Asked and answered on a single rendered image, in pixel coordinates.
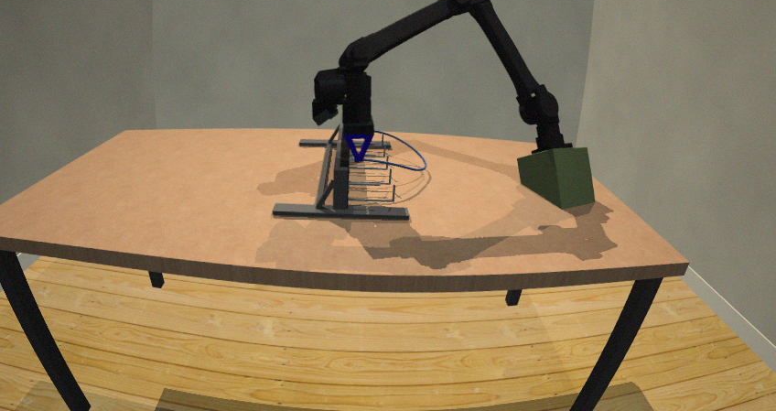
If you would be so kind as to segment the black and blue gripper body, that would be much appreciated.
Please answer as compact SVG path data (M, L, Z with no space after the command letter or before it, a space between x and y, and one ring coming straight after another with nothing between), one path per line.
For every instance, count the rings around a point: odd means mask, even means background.
M358 124L344 124L344 135L374 135L374 124L371 115L371 98L364 99L364 103L361 99L357 99L359 102L359 123Z

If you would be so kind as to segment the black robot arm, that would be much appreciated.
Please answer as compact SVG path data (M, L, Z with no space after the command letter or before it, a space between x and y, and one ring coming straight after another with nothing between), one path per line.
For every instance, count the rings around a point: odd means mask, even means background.
M356 100L361 99L364 103L364 99L372 96L372 76L368 76L365 71L369 63L453 15L467 12L478 22L511 77L523 121L537 124L536 130L540 137L535 138L537 149L532 154L553 148L573 147L572 143L564 144L564 137L560 134L556 98L547 91L544 84L537 87L539 83L527 68L490 0L438 0L390 26L350 43L339 58L339 67L321 70L316 75L312 119L317 125L322 125L336 116L339 113L337 105L342 105L342 123L358 124L359 102ZM534 97L531 95L533 93ZM347 101L347 98L354 102Z

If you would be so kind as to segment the grey patch panel rack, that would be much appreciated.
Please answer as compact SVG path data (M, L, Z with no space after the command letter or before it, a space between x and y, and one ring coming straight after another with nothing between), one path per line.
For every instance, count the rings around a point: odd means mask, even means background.
M342 132L341 132L342 130ZM339 132L338 140L333 140ZM342 142L341 142L342 138ZM316 204L291 204L291 203L276 203L273 208L273 215L290 215L290 216L312 216L312 217L335 217L335 218L363 218L363 219L395 219L395 220L409 220L409 212L407 208L401 207L369 207L369 206L349 206L348 200L355 201L384 201L394 202L395 185L393 185L393 199L392 200L369 200L369 199L348 199L350 185L363 185L363 186L381 186L391 185L392 169L390 168L389 182L362 182L362 181L349 181L350 169L378 169L387 170L386 168L364 168L364 167L350 167L350 148L344 137L344 124L342 123L342 116L340 123L330 140L326 139L300 139L300 146L327 146L323 166L320 175L320 181L318 185L318 194ZM332 146L336 146L336 156L334 164L333 180L328 184L325 189L325 183L329 166L329 156ZM341 153L340 153L341 148ZM339 165L339 167L338 167ZM325 191L324 191L325 189ZM326 198L333 189L333 205L323 205ZM321 196L322 195L322 196Z

